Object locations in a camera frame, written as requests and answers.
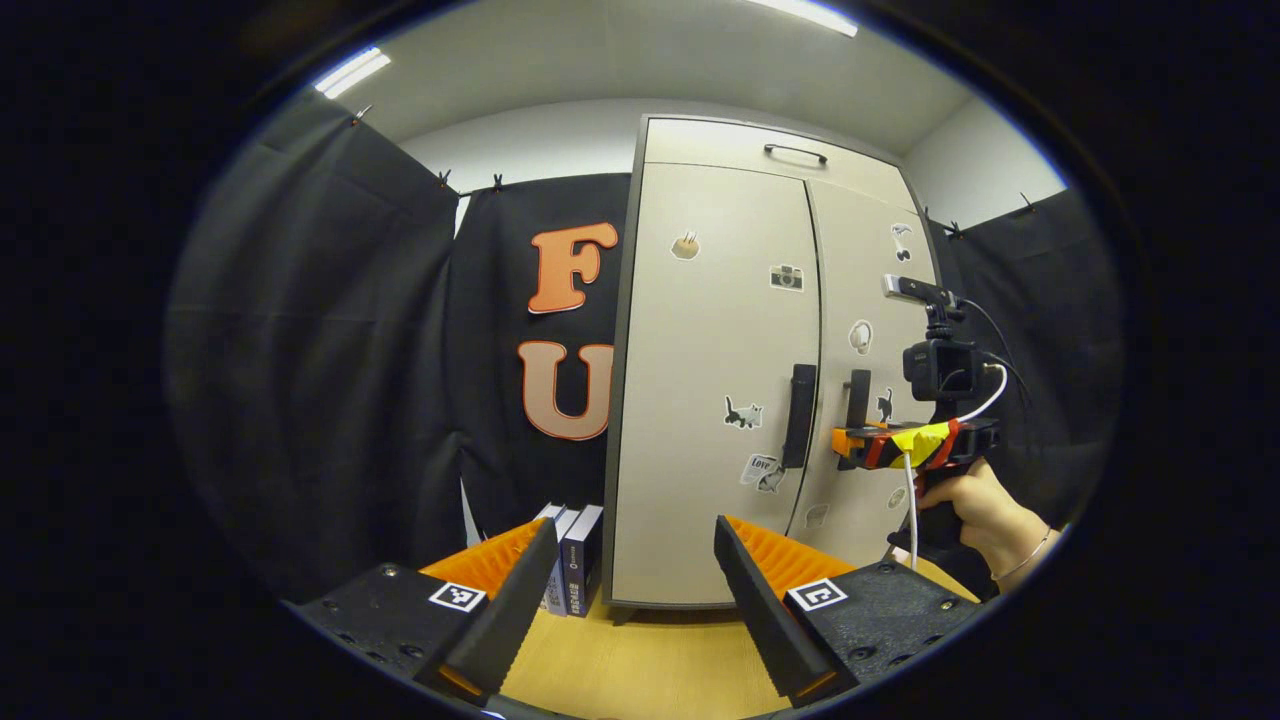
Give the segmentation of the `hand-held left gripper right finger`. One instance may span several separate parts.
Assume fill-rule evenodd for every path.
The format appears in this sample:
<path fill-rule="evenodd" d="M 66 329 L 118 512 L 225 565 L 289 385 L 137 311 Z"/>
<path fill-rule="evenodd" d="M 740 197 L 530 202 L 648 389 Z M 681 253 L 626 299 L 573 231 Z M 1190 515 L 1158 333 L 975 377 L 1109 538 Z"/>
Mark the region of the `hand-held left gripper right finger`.
<path fill-rule="evenodd" d="M 795 708 L 899 671 L 982 609 L 896 560 L 855 568 L 739 518 L 716 519 L 713 546 L 771 682 Z"/>

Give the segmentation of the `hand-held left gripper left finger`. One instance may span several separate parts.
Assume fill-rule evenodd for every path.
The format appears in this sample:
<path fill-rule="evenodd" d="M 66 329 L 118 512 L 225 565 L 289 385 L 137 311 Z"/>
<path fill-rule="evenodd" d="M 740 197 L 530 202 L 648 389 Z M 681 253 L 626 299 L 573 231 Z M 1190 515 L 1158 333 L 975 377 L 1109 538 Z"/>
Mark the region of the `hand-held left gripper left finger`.
<path fill-rule="evenodd" d="M 506 683 L 559 553 L 535 518 L 425 568 L 383 562 L 292 612 L 384 673 L 483 706 Z"/>

